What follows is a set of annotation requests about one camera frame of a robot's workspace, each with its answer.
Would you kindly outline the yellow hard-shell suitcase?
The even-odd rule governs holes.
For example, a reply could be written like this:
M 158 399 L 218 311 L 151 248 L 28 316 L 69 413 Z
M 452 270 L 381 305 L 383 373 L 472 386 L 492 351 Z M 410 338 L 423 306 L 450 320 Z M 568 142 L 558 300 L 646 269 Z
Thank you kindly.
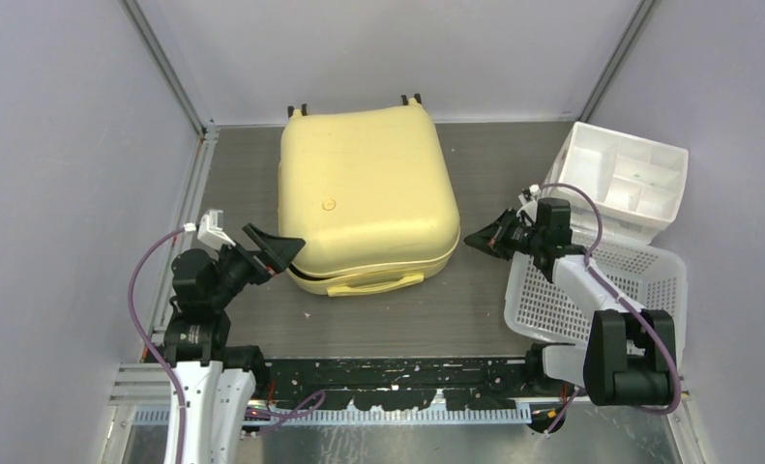
M 278 194 L 279 232 L 305 241 L 288 272 L 314 295 L 422 283 L 446 267 L 460 240 L 449 169 L 420 94 L 356 112 L 289 106 Z

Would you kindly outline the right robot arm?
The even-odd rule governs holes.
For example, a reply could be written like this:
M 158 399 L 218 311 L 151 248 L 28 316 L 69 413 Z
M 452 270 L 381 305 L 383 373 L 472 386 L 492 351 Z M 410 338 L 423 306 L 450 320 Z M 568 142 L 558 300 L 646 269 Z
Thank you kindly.
M 536 339 L 526 387 L 549 395 L 562 382 L 597 406 L 671 412 L 681 399 L 678 329 L 671 311 L 635 301 L 578 243 L 569 201 L 530 200 L 505 210 L 464 243 L 512 264 L 504 320 Z

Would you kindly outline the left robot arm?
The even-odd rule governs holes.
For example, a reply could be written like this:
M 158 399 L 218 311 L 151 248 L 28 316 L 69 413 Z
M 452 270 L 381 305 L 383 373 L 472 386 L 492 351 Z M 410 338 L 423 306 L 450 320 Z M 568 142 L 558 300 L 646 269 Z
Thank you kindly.
M 255 247 L 231 240 L 214 223 L 186 224 L 218 251 L 180 253 L 171 263 L 173 314 L 160 353 L 169 378 L 167 458 L 178 463 L 230 463 L 250 399 L 262 396 L 269 374 L 256 346 L 228 346 L 227 306 L 248 285 L 262 285 L 288 269 L 305 246 L 301 238 L 244 226 Z

